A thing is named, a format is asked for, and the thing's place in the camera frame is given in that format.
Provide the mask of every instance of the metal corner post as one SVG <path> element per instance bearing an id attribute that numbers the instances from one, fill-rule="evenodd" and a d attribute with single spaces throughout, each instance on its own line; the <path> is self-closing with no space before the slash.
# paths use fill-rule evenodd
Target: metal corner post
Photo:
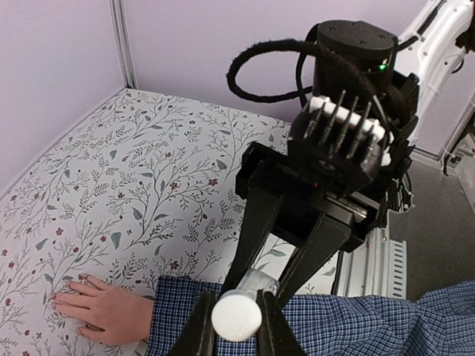
<path id="1" fill-rule="evenodd" d="M 110 0 L 112 23 L 117 43 L 117 51 L 122 69 L 122 76 L 126 88 L 137 89 L 134 61 L 132 60 L 131 46 L 128 39 L 127 23 L 125 20 L 124 1 Z"/>

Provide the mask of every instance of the red flower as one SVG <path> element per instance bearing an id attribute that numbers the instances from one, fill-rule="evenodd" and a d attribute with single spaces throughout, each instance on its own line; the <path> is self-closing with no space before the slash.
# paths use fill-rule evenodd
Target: red flower
<path id="1" fill-rule="evenodd" d="M 170 263 L 170 268 L 171 269 L 178 269 L 178 267 L 180 267 L 180 264 L 178 263 L 178 261 L 174 261 L 174 262 Z"/>

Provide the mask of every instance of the sleeve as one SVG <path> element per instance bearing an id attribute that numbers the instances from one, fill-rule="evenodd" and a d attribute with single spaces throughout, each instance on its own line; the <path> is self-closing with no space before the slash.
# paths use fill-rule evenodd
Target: sleeve
<path id="1" fill-rule="evenodd" d="M 166 355 L 198 297 L 220 285 L 162 277 L 147 355 Z M 419 302 L 384 297 L 295 296 L 284 308 L 308 355 L 475 355 L 475 282 L 431 292 Z M 255 339 L 219 355 L 254 355 Z"/>

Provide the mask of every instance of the dark blue plaid cloth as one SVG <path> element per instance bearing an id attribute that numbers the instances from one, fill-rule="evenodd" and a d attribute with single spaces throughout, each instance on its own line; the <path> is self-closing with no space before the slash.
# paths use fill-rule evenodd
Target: dark blue plaid cloth
<path id="1" fill-rule="evenodd" d="M 166 355 L 205 291 L 220 285 L 162 277 L 146 356 Z M 295 296 L 284 308 L 308 355 L 475 355 L 475 281 L 418 302 L 383 297 Z M 219 355 L 255 355 L 255 340 L 218 340 Z"/>

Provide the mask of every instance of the purple wall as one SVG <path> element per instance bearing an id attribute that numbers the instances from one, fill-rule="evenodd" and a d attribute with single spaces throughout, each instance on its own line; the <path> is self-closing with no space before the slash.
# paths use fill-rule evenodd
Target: purple wall
<path id="1" fill-rule="evenodd" d="M 233 58 L 259 41 L 303 39 L 315 23 L 329 19 L 362 19 L 400 34 L 426 1 L 202 0 L 190 5 L 186 0 L 142 0 L 126 1 L 125 13 L 141 89 L 292 120 L 297 102 L 258 105 L 229 92 L 225 75 Z M 254 59 L 237 81 L 254 93 L 286 93 L 295 89 L 296 59 L 287 53 Z M 421 148 L 437 154 L 445 144 L 473 95 L 474 69 L 475 58 L 469 58 L 465 75 L 451 79 L 433 109 L 432 123 L 424 128 Z M 311 84 L 311 65 L 304 81 Z"/>
<path id="2" fill-rule="evenodd" d="M 122 86 L 108 1 L 0 1 L 0 196 Z"/>

